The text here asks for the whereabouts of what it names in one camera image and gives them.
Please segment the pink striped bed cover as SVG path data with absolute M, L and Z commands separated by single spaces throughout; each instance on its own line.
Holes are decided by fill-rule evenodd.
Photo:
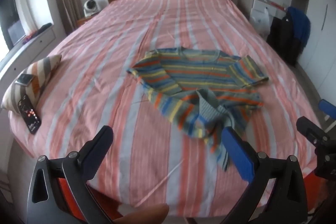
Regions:
M 38 100 L 33 155 L 80 149 L 104 125 L 114 141 L 90 185 L 135 207 L 167 203 L 179 217 L 227 214 L 245 189 L 221 131 L 256 151 L 315 169 L 296 121 L 316 122 L 295 75 L 231 0 L 118 0 L 55 49 L 61 62 Z

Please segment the white side desk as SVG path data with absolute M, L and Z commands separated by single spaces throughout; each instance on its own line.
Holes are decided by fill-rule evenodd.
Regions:
M 268 10 L 268 14 L 273 17 L 281 17 L 287 12 L 287 8 L 273 2 L 271 0 L 238 0 L 238 8 L 249 18 L 252 11 L 264 12 Z

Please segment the white plastic bag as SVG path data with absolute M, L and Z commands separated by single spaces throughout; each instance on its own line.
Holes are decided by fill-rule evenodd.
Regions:
M 263 11 L 256 9 L 251 10 L 249 17 L 250 24 L 254 27 L 255 31 L 263 38 L 266 39 L 270 33 L 270 17 L 267 8 Z

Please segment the striped throw pillow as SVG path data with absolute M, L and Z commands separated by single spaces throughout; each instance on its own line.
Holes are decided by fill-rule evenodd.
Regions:
M 33 108 L 36 108 L 61 60 L 62 55 L 52 55 L 30 64 L 5 91 L 1 108 L 19 114 L 18 103 L 23 96 L 28 96 Z

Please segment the striped knit sweater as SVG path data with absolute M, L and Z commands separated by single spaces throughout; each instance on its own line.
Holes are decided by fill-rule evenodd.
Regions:
M 268 81 L 250 56 L 183 47 L 149 51 L 127 71 L 166 119 L 210 146 L 223 170 L 229 156 L 222 130 L 244 133 L 252 112 L 263 106 L 256 86 Z

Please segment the silver smartphone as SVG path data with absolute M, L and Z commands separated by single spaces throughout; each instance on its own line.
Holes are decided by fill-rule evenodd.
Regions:
M 33 81 L 35 75 L 22 73 L 16 80 L 15 84 L 20 86 L 29 86 L 29 84 Z

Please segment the blue garment on rack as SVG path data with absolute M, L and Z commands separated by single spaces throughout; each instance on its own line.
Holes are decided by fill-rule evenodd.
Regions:
M 291 17 L 294 38 L 299 40 L 303 48 L 306 47 L 310 37 L 311 23 L 306 14 L 295 7 L 288 7 L 287 14 Z

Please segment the white drawer cabinet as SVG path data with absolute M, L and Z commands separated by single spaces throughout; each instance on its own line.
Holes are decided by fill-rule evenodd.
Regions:
M 53 26 L 26 44 L 19 43 L 19 48 L 10 51 L 1 61 L 1 94 L 13 80 L 35 61 L 45 58 L 58 45 Z

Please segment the black garment on rack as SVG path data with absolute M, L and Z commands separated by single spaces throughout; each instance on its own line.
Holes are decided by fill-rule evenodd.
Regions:
M 282 60 L 295 67 L 303 47 L 301 41 L 294 37 L 293 22 L 289 14 L 282 19 L 273 19 L 266 42 Z

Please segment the black remote control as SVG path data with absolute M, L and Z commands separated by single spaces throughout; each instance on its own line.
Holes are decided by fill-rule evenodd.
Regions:
M 37 133 L 41 126 L 41 119 L 38 117 L 28 95 L 24 95 L 18 102 L 18 109 L 23 118 L 29 132 L 31 134 Z

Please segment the white small fan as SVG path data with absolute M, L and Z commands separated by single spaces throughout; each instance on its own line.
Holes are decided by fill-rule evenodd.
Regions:
M 83 9 L 86 18 L 97 14 L 100 11 L 98 3 L 95 0 L 87 0 L 84 3 Z

